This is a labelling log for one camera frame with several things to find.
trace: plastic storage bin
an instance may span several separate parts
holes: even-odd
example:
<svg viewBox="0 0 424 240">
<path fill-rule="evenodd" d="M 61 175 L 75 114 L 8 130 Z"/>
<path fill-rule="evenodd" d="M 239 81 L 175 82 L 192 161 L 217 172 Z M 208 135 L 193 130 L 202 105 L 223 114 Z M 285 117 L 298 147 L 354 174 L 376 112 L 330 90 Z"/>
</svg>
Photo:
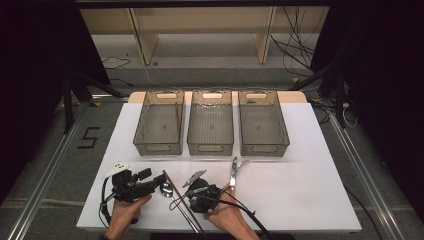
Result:
<svg viewBox="0 0 424 240">
<path fill-rule="evenodd" d="M 146 92 L 134 145 L 140 155 L 182 153 L 184 91 Z"/>
<path fill-rule="evenodd" d="M 190 155 L 231 156 L 234 145 L 231 91 L 194 91 L 187 144 Z"/>
<path fill-rule="evenodd" d="M 239 91 L 242 156 L 282 157 L 290 145 L 276 91 Z"/>
</svg>

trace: floor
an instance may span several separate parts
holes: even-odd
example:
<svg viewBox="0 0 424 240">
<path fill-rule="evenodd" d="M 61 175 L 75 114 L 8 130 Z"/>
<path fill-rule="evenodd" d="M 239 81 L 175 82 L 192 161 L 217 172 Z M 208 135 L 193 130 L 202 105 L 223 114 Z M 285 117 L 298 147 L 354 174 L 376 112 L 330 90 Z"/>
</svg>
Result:
<svg viewBox="0 0 424 240">
<path fill-rule="evenodd" d="M 317 37 L 314 35 L 310 38 L 308 47 L 314 47 Z M 276 35 L 275 38 L 287 41 L 288 35 Z M 258 64 L 250 35 L 163 35 L 160 36 L 152 63 L 147 67 L 141 64 L 132 36 L 93 36 L 93 39 L 104 60 L 112 87 L 123 93 L 173 87 L 287 89 L 293 86 L 294 81 L 304 79 L 301 74 L 310 74 L 309 70 L 283 56 L 273 43 L 270 45 L 267 63 Z M 296 50 L 291 53 L 302 58 Z M 316 93 L 319 84 L 317 81 L 302 91 L 308 99 L 331 104 L 331 99 L 319 99 Z M 64 109 L 58 106 L 39 151 L 27 164 L 0 208 L 0 239 L 10 236 L 27 203 L 34 201 L 37 194 L 42 194 L 40 201 L 36 202 L 39 207 L 27 211 L 31 214 L 25 215 L 29 217 L 25 219 L 28 228 L 24 231 L 24 239 L 97 238 L 98 233 L 77 229 L 75 225 L 120 109 L 127 99 L 104 96 L 105 93 L 96 88 L 91 88 L 91 91 L 96 96 L 93 104 L 74 101 L 76 124 L 67 135 L 63 134 Z M 329 112 L 331 109 L 322 104 L 313 106 L 340 177 L 367 211 L 349 194 L 363 226 L 362 231 L 349 235 L 293 233 L 296 239 L 373 240 L 379 239 L 376 228 L 381 232 L 382 239 L 424 239 L 424 224 L 399 190 L 390 171 L 380 162 L 379 154 L 363 130 L 360 119 L 356 122 L 354 113 L 346 111 L 346 121 L 352 127 L 340 130 L 333 113 Z M 84 146 L 92 142 L 83 137 L 87 129 L 93 127 L 95 129 L 90 134 L 94 134 L 97 141 L 93 148 L 86 149 Z M 350 139 L 352 144 L 346 146 L 343 139 Z M 363 164 L 375 185 L 377 195 L 375 191 L 370 192 L 364 183 L 364 177 L 361 176 L 363 172 L 355 165 L 358 161 Z M 44 175 L 46 170 L 52 170 L 54 175 L 50 178 Z M 393 217 L 394 225 L 385 223 L 382 218 L 382 212 L 387 211 L 379 209 L 380 205 L 376 206 L 381 201 Z M 366 212 L 370 213 L 376 228 Z M 132 231 L 126 239 L 150 239 L 150 234 Z"/>
</svg>

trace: hand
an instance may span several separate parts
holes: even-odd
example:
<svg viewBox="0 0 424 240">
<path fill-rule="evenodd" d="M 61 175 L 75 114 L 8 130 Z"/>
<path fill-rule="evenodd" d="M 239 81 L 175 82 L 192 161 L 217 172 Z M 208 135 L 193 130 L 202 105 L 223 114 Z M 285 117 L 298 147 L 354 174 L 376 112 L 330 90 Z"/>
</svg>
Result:
<svg viewBox="0 0 424 240">
<path fill-rule="evenodd" d="M 221 194 L 220 200 L 236 203 L 228 194 Z M 259 237 L 246 223 L 240 209 L 225 203 L 219 203 L 215 211 L 204 214 L 204 218 L 222 231 L 233 235 L 236 239 L 258 240 Z"/>
<path fill-rule="evenodd" d="M 115 199 L 112 219 L 105 237 L 111 240 L 122 239 L 130 230 L 131 221 L 140 216 L 140 207 L 147 203 L 152 195 L 142 197 L 133 203 L 121 202 Z"/>
</svg>

